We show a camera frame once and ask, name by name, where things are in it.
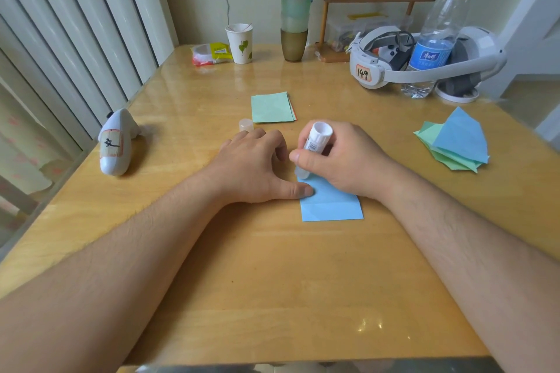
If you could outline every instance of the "green paper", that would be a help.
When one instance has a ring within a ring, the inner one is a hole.
[[[251,96],[254,123],[282,123],[295,121],[288,93]]]
[[[424,121],[422,128],[415,131],[414,134],[422,141],[426,148],[428,148],[433,157],[440,163],[447,165],[449,169],[471,170],[477,173],[477,168],[480,167],[482,163],[433,146],[433,142],[436,140],[436,137],[438,137],[441,127],[443,127],[443,124]]]

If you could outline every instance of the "plastic water bottle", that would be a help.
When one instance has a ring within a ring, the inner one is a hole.
[[[416,42],[407,71],[429,70],[445,65],[463,28],[470,0],[436,0]],[[411,98],[425,98],[436,81],[408,83],[402,92]]]

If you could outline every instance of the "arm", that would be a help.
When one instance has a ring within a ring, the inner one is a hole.
[[[287,158],[277,130],[238,133],[206,168],[1,299],[3,370],[116,371],[225,204],[311,195],[274,175],[275,150]]]
[[[302,150],[313,122],[290,159],[388,207],[505,371],[558,371],[560,263],[396,163],[357,126],[328,121],[329,156]]]

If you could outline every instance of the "hand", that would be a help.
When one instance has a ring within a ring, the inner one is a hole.
[[[288,159],[286,141],[279,130],[241,131],[221,145],[220,152],[205,170],[218,183],[225,203],[311,196],[313,189],[308,184],[287,182],[274,174],[275,153],[280,161]]]
[[[329,140],[332,149],[328,156],[303,149],[312,126],[324,121],[332,127]],[[301,131],[296,150],[290,160],[311,173],[326,178],[343,192],[381,199],[391,185],[393,159],[359,126],[351,123],[315,119]]]

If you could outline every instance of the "snack package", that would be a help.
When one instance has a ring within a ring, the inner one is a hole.
[[[198,44],[192,50],[192,64],[197,67],[233,61],[230,47],[225,43]]]

